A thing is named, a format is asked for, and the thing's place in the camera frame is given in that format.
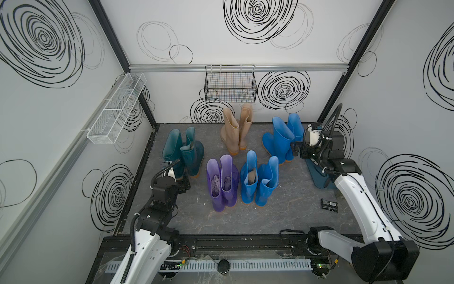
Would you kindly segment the dark green rain boot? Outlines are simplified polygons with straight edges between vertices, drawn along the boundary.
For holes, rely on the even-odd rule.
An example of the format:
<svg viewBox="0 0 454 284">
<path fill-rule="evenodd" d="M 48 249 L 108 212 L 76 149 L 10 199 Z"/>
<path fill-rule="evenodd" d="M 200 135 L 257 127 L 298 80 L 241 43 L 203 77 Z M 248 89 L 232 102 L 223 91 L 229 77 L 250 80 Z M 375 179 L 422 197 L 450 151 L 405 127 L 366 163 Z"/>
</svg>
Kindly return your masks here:
<svg viewBox="0 0 454 284">
<path fill-rule="evenodd" d="M 191 177 L 197 177 L 205 155 L 205 148 L 203 144 L 196 139 L 194 127 L 187 128 L 186 145 L 180 148 L 180 153 L 186 169 L 188 170 L 188 175 Z"/>
<path fill-rule="evenodd" d="M 163 148 L 163 159 L 167 162 L 174 162 L 177 159 L 179 160 L 179 162 L 173 167 L 175 178 L 177 180 L 183 178 L 185 168 L 184 160 L 180 152 L 181 147 L 183 147 L 183 142 L 180 130 L 171 130 Z"/>
</svg>

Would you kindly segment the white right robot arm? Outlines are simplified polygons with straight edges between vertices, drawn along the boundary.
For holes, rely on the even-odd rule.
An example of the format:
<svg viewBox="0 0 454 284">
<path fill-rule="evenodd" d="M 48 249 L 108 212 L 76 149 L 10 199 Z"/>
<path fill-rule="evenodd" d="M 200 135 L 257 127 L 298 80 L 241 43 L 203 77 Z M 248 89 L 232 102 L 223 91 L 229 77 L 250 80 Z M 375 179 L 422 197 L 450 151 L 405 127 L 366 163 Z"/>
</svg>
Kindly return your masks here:
<svg viewBox="0 0 454 284">
<path fill-rule="evenodd" d="M 328 250 L 348 261 L 357 275 L 370 284 L 408 278 L 420 250 L 406 240 L 385 216 L 368 189 L 356 162 L 344 155 L 344 136 L 335 130 L 342 105 L 321 126 L 318 140 L 291 143 L 295 156 L 310 159 L 333 182 L 346 199 L 362 233 L 360 243 L 331 227 L 312 227 L 307 245 L 316 251 Z"/>
</svg>

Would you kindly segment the beige rain boot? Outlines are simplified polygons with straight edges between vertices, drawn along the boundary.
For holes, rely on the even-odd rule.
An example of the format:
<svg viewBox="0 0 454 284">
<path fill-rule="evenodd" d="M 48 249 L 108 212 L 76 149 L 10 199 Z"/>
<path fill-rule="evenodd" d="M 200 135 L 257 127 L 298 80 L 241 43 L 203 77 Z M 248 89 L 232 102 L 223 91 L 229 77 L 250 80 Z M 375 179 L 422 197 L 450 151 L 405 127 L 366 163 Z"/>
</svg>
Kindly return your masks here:
<svg viewBox="0 0 454 284">
<path fill-rule="evenodd" d="M 240 142 L 239 147 L 245 150 L 248 145 L 247 134 L 253 123 L 253 106 L 250 103 L 245 103 L 241 107 L 240 115 Z"/>
<path fill-rule="evenodd" d="M 221 140 L 226 145 L 230 155 L 237 155 L 240 152 L 240 127 L 229 108 L 223 109 L 224 125 L 221 128 Z"/>
</svg>

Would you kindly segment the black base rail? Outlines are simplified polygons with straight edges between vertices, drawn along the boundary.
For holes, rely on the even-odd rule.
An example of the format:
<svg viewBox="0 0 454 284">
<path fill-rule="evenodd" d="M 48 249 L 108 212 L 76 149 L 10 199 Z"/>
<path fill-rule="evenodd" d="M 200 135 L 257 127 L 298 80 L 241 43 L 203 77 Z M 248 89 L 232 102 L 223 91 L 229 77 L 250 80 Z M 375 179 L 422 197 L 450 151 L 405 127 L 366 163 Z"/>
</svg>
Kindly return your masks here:
<svg viewBox="0 0 454 284">
<path fill-rule="evenodd" d="M 316 245 L 311 232 L 284 229 L 278 234 L 180 234 L 177 230 L 164 233 L 164 243 L 171 247 L 171 257 L 201 257 L 211 252 L 270 250 L 291 256 L 328 256 Z"/>
</svg>

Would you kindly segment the black round knob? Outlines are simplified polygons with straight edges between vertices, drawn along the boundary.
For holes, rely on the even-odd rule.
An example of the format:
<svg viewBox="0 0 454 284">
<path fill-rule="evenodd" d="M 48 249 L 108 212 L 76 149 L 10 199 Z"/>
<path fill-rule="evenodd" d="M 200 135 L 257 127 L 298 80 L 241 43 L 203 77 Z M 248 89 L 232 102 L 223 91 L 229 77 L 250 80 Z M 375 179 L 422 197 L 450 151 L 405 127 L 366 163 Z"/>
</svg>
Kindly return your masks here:
<svg viewBox="0 0 454 284">
<path fill-rule="evenodd" d="M 217 265 L 217 271 L 222 274 L 222 275 L 226 275 L 231 269 L 231 264 L 228 260 L 226 259 L 222 259 L 218 262 L 218 265 Z"/>
</svg>

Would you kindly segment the teal square tray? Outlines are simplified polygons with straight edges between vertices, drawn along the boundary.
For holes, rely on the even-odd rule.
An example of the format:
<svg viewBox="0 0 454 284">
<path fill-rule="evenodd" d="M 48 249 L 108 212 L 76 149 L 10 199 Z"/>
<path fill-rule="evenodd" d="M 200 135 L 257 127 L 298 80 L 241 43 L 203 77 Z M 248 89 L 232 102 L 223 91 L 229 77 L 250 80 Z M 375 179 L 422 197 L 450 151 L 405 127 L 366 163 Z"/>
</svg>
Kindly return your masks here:
<svg viewBox="0 0 454 284">
<path fill-rule="evenodd" d="M 318 189 L 337 189 L 328 174 L 323 173 L 322 169 L 312 160 L 306 159 L 306 164 L 315 187 L 317 187 Z"/>
</svg>

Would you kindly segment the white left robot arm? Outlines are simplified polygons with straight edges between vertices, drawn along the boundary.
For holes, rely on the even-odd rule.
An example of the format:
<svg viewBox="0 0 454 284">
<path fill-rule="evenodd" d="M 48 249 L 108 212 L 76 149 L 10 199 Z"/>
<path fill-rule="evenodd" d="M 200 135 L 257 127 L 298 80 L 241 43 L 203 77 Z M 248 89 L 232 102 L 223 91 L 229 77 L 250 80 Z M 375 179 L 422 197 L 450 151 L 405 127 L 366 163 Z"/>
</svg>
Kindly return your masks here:
<svg viewBox="0 0 454 284">
<path fill-rule="evenodd" d="M 180 160 L 169 162 L 151 180 L 151 196 L 134 214 L 130 246 L 112 284 L 150 284 L 169 256 L 179 252 L 179 231 L 168 227 L 184 186 L 172 174 Z"/>
</svg>

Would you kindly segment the small black packet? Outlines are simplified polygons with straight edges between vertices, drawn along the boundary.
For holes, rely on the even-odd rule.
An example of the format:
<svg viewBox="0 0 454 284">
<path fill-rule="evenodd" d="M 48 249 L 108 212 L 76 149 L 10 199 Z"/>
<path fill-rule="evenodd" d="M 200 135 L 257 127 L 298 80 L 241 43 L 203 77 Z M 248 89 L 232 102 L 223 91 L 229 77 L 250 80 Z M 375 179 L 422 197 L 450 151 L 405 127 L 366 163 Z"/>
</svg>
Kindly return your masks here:
<svg viewBox="0 0 454 284">
<path fill-rule="evenodd" d="M 328 201 L 322 198 L 321 208 L 327 211 L 338 213 L 338 203 L 334 201 Z"/>
</svg>

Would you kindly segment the purple rain boot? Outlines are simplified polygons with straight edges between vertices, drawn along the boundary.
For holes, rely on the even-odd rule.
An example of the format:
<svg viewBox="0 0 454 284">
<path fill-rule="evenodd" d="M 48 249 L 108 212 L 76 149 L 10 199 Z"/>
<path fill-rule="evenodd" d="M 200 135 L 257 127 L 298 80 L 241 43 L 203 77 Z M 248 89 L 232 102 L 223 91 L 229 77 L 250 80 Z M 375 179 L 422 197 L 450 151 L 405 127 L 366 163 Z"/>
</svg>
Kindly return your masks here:
<svg viewBox="0 0 454 284">
<path fill-rule="evenodd" d="M 233 164 L 231 155 L 223 155 L 221 161 L 221 192 L 223 203 L 227 207 L 234 207 L 237 201 L 239 172 Z"/>
<path fill-rule="evenodd" d="M 210 159 L 208 161 L 206 165 L 206 178 L 212 206 L 216 212 L 222 212 L 225 205 L 221 194 L 221 172 L 216 159 Z"/>
</svg>

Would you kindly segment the blue rain boot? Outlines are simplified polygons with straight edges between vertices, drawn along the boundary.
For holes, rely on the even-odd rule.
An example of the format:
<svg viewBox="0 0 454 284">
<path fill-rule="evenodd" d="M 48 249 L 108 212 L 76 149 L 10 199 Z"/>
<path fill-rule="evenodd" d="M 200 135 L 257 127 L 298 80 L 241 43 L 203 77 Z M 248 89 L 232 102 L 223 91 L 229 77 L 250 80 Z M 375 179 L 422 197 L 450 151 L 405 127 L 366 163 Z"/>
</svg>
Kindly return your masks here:
<svg viewBox="0 0 454 284">
<path fill-rule="evenodd" d="M 273 191 L 279 184 L 279 159 L 277 156 L 269 158 L 268 163 L 261 164 L 258 168 L 258 189 L 255 203 L 264 207 Z"/>
<path fill-rule="evenodd" d="M 276 156 L 279 165 L 286 162 L 286 154 L 290 150 L 290 144 L 295 138 L 293 132 L 280 117 L 274 117 L 273 134 L 266 132 L 262 136 L 262 145 L 270 156 Z"/>
<path fill-rule="evenodd" d="M 297 146 L 297 150 L 300 149 L 300 146 L 298 146 L 297 144 L 298 142 L 303 141 L 304 128 L 302 126 L 300 117 L 297 113 L 291 113 L 288 116 L 287 126 L 294 134 L 294 139 L 291 141 L 290 148 L 285 155 L 286 162 L 291 162 L 293 160 L 293 157 L 295 156 L 294 154 L 295 146 Z"/>
<path fill-rule="evenodd" d="M 255 192 L 257 190 L 258 173 L 257 173 L 257 154 L 250 150 L 247 153 L 247 160 L 244 163 L 240 178 L 241 178 L 241 198 L 245 204 L 253 202 Z"/>
</svg>

